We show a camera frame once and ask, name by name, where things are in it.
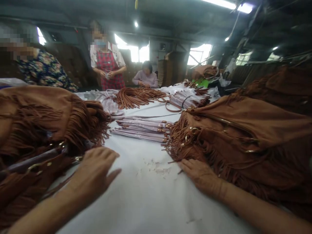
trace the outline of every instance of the brown leather strap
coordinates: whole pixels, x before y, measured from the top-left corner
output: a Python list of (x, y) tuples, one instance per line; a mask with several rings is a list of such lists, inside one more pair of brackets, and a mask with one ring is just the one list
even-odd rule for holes
[[(171, 104), (171, 105), (173, 105), (173, 106), (175, 106), (175, 107), (177, 107), (177, 108), (179, 108), (180, 110), (170, 110), (170, 109), (168, 109), (168, 107), (167, 107), (167, 104)], [(168, 111), (170, 111), (170, 112), (181, 112), (182, 111), (182, 108), (181, 107), (179, 107), (178, 105), (176, 105), (176, 104), (174, 104), (173, 102), (171, 102), (170, 100), (168, 100), (167, 102), (166, 102), (166, 109), (168, 110)]]
[(159, 100), (159, 98), (157, 99), (157, 101), (159, 101), (159, 102), (161, 102), (161, 103), (166, 103), (167, 102), (167, 100), (166, 99), (164, 99), (163, 97), (160, 97), (161, 99), (162, 99), (162, 101), (161, 100)]
[(122, 88), (116, 97), (119, 109), (139, 108), (142, 105), (148, 105), (149, 102), (154, 102), (161, 97), (167, 95), (157, 89), (149, 88)]

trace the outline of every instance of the white table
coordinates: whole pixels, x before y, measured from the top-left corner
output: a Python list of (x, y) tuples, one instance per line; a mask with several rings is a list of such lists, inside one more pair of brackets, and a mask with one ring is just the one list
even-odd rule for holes
[[(155, 102), (125, 115), (172, 114)], [(180, 115), (155, 118), (175, 122)], [(160, 143), (120, 135), (105, 142), (120, 154), (112, 170), (122, 173), (91, 206), (59, 234), (202, 234), (255, 233), (256, 230), (224, 205), (200, 193), (181, 173)], [(71, 168), (70, 175), (77, 167)]]

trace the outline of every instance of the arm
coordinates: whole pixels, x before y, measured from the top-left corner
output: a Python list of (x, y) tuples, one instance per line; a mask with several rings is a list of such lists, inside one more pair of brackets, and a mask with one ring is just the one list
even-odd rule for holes
[(97, 49), (94, 45), (90, 45), (90, 58), (92, 70), (100, 76), (105, 76), (105, 73), (97, 68)]
[(207, 164), (183, 159), (179, 166), (201, 192), (223, 202), (261, 232), (312, 233), (309, 222), (220, 179)]
[(150, 85), (150, 88), (158, 88), (158, 79), (156, 73), (154, 73), (154, 83)]
[(53, 234), (88, 207), (121, 172), (107, 175), (119, 155), (109, 148), (89, 150), (66, 188), (17, 221), (8, 234)]
[(117, 71), (114, 71), (114, 73), (115, 73), (115, 75), (118, 75), (118, 74), (124, 73), (125, 71), (127, 71), (127, 67), (123, 66), (120, 69), (118, 69)]
[(277, 206), (225, 183), (225, 205), (263, 233), (312, 233), (312, 225)]
[(16, 62), (18, 64), (18, 67), (19, 67), (21, 73), (25, 76), (24, 81), (27, 84), (37, 85), (37, 83), (35, 81), (33, 81), (32, 75), (30, 74), (29, 69), (27, 69), (27, 66), (24, 64), (24, 62), (22, 60), (18, 60)]
[(92, 68), (93, 71), (95, 71), (97, 74), (102, 74), (102, 70), (98, 69), (98, 68)]
[(132, 83), (135, 84), (135, 85), (139, 85), (139, 82), (141, 81), (141, 80), (140, 80), (140, 77), (141, 77), (140, 71), (138, 71), (137, 74), (136, 74), (136, 76), (133, 77)]
[(114, 77), (115, 75), (118, 75), (118, 74), (121, 74), (121, 73), (124, 73), (125, 71), (127, 71), (126, 63), (124, 62), (124, 58), (121, 55), (117, 46), (113, 45), (112, 49), (113, 49), (113, 53), (115, 53), (117, 55), (116, 63), (118, 65), (119, 69), (109, 73), (109, 76), (111, 78)]

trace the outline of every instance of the white shirt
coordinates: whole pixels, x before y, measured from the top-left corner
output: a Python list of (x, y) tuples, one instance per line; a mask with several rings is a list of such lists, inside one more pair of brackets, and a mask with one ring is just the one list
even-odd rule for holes
[[(90, 45), (90, 57), (91, 57), (91, 67), (96, 68), (97, 67), (97, 51), (99, 49), (96, 45), (92, 44)], [(111, 44), (108, 42), (108, 50), (113, 52), (114, 59), (118, 65), (119, 68), (126, 66), (124, 63), (124, 58), (121, 55), (117, 45)]]

